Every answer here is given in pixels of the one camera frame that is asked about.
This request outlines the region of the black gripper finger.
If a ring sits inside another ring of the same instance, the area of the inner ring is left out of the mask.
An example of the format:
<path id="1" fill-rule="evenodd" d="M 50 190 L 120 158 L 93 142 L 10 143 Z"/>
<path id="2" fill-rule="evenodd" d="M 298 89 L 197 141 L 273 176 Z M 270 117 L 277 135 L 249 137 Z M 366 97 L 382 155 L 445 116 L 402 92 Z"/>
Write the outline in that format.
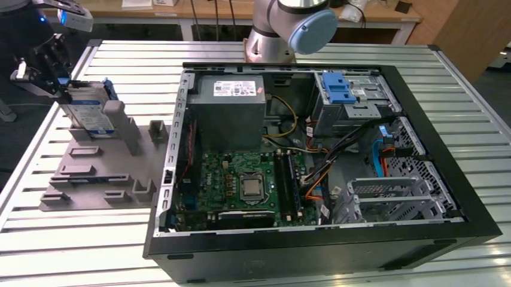
<path id="1" fill-rule="evenodd" d="M 34 68 L 41 80 L 55 90 L 70 78 L 73 64 L 65 46 L 65 36 L 55 33 L 38 47 L 33 48 Z"/>
<path id="2" fill-rule="evenodd" d="M 46 96 L 57 103 L 67 103 L 66 88 L 58 79 L 31 68 L 23 58 L 17 60 L 17 68 L 11 71 L 9 80 L 35 96 Z"/>

